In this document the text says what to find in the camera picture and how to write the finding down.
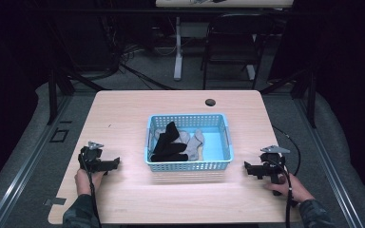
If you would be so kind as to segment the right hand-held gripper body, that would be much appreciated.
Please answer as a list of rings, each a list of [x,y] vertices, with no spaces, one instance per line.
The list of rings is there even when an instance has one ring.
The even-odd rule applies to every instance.
[[[258,175],[258,179],[262,180],[268,176],[273,184],[279,184],[279,174],[283,174],[285,169],[285,154],[289,150],[277,145],[270,145],[260,150],[262,154],[259,156],[262,162],[262,171]]]

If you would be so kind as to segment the blue plastic basket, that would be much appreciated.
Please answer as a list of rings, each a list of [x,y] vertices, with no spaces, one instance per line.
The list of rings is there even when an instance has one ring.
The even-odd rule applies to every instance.
[[[159,139],[156,132],[164,132],[169,123],[174,123],[179,131],[187,132],[191,137],[197,129],[202,132],[204,146],[197,161],[151,160]],[[233,158],[228,121],[221,113],[158,114],[148,118],[144,161],[152,172],[224,170]]]

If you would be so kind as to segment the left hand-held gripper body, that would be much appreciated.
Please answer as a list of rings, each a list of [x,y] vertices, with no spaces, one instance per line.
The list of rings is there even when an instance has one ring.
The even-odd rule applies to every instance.
[[[105,163],[100,160],[103,152],[102,147],[103,145],[100,143],[88,142],[87,146],[84,146],[78,155],[80,168],[91,173],[107,172]]]

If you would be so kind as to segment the person's right hand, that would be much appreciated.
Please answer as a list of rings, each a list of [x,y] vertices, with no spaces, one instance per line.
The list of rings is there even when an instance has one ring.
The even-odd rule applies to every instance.
[[[289,175],[289,178],[279,175],[279,183],[266,183],[264,188],[278,191],[285,197],[288,196],[289,190],[292,190],[292,200],[298,203],[314,199],[314,196],[302,185],[300,180],[292,174]]]

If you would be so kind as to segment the black sock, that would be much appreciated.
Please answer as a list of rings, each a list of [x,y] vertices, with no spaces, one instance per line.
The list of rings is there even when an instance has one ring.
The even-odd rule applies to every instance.
[[[166,126],[164,133],[159,134],[159,139],[154,148],[154,155],[171,155],[174,153],[174,147],[171,145],[179,138],[180,134],[174,122]]]
[[[186,148],[187,145],[181,142],[157,145],[150,159],[153,162],[187,162]]]

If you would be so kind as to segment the black metal stand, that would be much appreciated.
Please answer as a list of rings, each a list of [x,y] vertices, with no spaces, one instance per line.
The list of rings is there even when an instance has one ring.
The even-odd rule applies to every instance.
[[[317,96],[317,76],[314,69],[306,68],[296,72],[288,77],[277,80],[274,84],[262,89],[262,95],[269,94],[289,82],[295,82],[291,90],[291,96],[294,99],[300,99],[307,92],[306,119],[310,126],[316,128],[315,106]]]
[[[66,67],[53,68],[48,76],[48,99],[49,99],[49,119],[48,124],[52,124],[58,116],[57,89],[60,89],[66,96],[72,96],[75,88],[71,80],[76,80],[95,91],[105,90],[81,74]]]

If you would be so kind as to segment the aluminium floor rail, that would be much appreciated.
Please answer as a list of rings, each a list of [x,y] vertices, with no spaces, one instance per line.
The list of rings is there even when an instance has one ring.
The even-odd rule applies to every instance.
[[[0,172],[0,226],[6,222],[26,187],[42,157],[43,148],[48,144],[48,138],[53,135],[56,124],[66,112],[71,100],[69,96],[60,99],[57,116],[48,124],[48,100],[39,99],[29,124]]]
[[[328,151],[317,132],[317,129],[313,128],[308,121],[305,104],[300,100],[294,100],[294,104],[298,110],[300,118],[305,124],[305,128],[311,135],[313,143],[317,148],[317,154],[322,166],[322,170],[324,171],[324,174],[330,183],[331,189],[336,197],[337,204],[339,205],[349,228],[365,228],[355,209],[354,204],[349,197],[347,189],[343,185],[343,182],[336,171]]]

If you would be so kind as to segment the grey sock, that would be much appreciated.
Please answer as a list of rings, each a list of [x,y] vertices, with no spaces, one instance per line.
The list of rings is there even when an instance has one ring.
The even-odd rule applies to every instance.
[[[200,158],[199,148],[204,144],[204,136],[200,129],[197,129],[194,135],[188,141],[185,154],[190,162],[197,161]]]
[[[155,131],[155,139],[158,140],[160,138],[160,135],[165,132],[164,129],[157,129]],[[189,140],[191,138],[191,135],[183,130],[179,130],[179,137],[173,141],[173,143],[185,143],[188,144]]]

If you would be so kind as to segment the grey floor tape piece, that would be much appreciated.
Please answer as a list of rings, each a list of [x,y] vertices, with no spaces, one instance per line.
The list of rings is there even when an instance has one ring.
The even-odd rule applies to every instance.
[[[44,201],[45,206],[64,205],[67,200],[64,198],[51,198]]]

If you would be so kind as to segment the black floor tape outline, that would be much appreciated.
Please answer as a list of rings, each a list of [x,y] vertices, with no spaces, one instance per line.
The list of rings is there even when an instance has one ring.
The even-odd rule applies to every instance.
[[[68,132],[68,129],[56,128],[49,141],[51,143],[63,143],[67,138]]]

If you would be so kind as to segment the person's left hand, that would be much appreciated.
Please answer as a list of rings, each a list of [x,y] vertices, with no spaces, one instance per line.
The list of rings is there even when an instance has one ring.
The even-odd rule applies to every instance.
[[[74,176],[77,195],[90,195],[91,183],[93,183],[94,189],[98,190],[100,188],[103,176],[104,172],[96,172],[88,176],[84,169],[79,169]]]

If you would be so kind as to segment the black folding chair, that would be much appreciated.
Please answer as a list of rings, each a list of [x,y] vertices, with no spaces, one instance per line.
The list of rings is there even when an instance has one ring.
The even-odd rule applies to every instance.
[[[214,18],[207,27],[202,56],[202,88],[206,89],[209,65],[253,66],[258,79],[266,40],[276,26],[271,16],[262,14],[226,13]]]

